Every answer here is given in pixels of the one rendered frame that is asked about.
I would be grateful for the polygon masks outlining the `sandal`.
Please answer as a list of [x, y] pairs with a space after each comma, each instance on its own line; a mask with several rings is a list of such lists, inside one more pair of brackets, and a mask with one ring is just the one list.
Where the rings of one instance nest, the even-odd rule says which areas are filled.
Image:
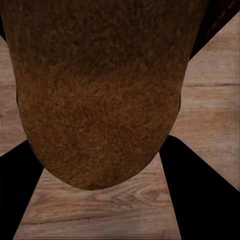
[[138, 175], [174, 126], [188, 62], [239, 11], [240, 0], [0, 0], [37, 159], [82, 190]]

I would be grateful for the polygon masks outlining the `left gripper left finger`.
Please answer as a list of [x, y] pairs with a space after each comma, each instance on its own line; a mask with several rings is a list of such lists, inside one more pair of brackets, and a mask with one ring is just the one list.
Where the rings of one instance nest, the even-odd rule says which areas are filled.
[[13, 240], [44, 168], [28, 140], [0, 157], [0, 240]]

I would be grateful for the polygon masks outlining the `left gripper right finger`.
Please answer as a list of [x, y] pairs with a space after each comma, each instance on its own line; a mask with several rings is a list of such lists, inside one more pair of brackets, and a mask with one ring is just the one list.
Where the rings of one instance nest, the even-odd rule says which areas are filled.
[[240, 240], [240, 192], [180, 139], [159, 150], [182, 240]]

